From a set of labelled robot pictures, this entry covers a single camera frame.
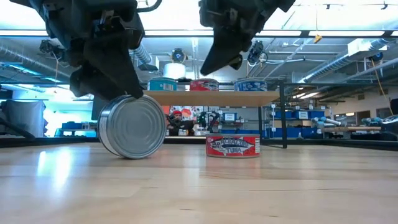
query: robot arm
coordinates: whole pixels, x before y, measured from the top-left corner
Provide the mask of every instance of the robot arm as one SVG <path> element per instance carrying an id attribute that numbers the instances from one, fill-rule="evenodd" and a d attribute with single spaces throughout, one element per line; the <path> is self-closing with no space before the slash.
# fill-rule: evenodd
<path id="1" fill-rule="evenodd" d="M 210 121 L 209 126 L 206 129 L 207 131 L 212 132 L 213 126 L 216 123 L 217 119 L 220 117 L 220 114 L 215 111 L 201 112 L 197 120 L 198 124 L 204 128 L 206 128 L 206 115 L 211 116 L 213 118 L 213 120 Z"/>
<path id="2" fill-rule="evenodd" d="M 75 96 L 94 94 L 105 100 L 121 95 L 140 98 L 142 87 L 129 49 L 145 36 L 140 12 L 155 10 L 162 0 L 137 8 L 136 0 L 10 0 L 34 8 L 47 33 L 65 47 L 66 61 L 78 68 L 70 76 Z M 227 65 L 239 69 L 240 52 L 279 7 L 287 11 L 295 0 L 201 0 L 200 23 L 214 30 L 214 42 L 201 68 L 208 75 Z"/>

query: blue tuna can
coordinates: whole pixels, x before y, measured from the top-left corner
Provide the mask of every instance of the blue tuna can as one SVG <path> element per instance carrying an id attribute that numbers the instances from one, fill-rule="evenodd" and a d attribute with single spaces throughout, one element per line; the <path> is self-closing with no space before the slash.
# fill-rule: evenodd
<path id="1" fill-rule="evenodd" d="M 267 83 L 262 80 L 245 78 L 234 84 L 235 91 L 267 91 Z"/>
<path id="2" fill-rule="evenodd" d="M 148 90 L 175 91 L 177 90 L 177 81 L 172 78 L 157 77 L 149 80 Z"/>

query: red can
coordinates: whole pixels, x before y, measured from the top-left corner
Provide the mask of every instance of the red can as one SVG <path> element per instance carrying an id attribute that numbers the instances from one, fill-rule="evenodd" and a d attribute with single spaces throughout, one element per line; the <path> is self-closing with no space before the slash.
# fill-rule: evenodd
<path id="1" fill-rule="evenodd" d="M 211 78 L 192 80 L 189 86 L 191 91 L 218 91 L 219 83 Z"/>
<path id="2" fill-rule="evenodd" d="M 259 134 L 207 134 L 206 155 L 224 158 L 260 156 Z"/>

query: storage shelf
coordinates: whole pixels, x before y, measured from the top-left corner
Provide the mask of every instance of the storage shelf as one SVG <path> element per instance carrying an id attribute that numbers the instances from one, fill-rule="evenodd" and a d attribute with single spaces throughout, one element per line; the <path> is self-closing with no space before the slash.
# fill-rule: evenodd
<path id="1" fill-rule="evenodd" d="M 161 105 L 265 106 L 279 98 L 276 91 L 144 91 Z"/>

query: can lid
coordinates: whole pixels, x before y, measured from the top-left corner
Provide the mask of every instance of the can lid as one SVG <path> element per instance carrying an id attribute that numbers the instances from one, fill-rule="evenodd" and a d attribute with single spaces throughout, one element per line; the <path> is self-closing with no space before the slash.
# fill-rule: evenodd
<path id="1" fill-rule="evenodd" d="M 209 82 L 217 82 L 217 83 L 218 83 L 217 80 L 212 79 L 212 78 L 199 78 L 199 79 L 197 79 L 197 80 L 192 80 L 191 83 L 192 83 L 192 82 L 197 82 L 197 81 L 209 81 Z"/>
<path id="2" fill-rule="evenodd" d="M 159 81 L 159 80 L 165 80 L 165 81 L 172 81 L 172 82 L 177 82 L 175 79 L 173 78 L 167 78 L 167 77 L 155 77 L 155 78 L 151 78 L 149 81 Z"/>
<path id="3" fill-rule="evenodd" d="M 166 124 L 162 107 L 151 97 L 125 98 L 108 116 L 106 134 L 122 156 L 141 159 L 153 154 L 163 143 Z"/>
<path id="4" fill-rule="evenodd" d="M 237 80 L 235 83 L 241 83 L 241 82 L 261 82 L 261 83 L 267 83 L 264 80 L 258 79 L 258 78 L 243 78 L 240 80 Z"/>

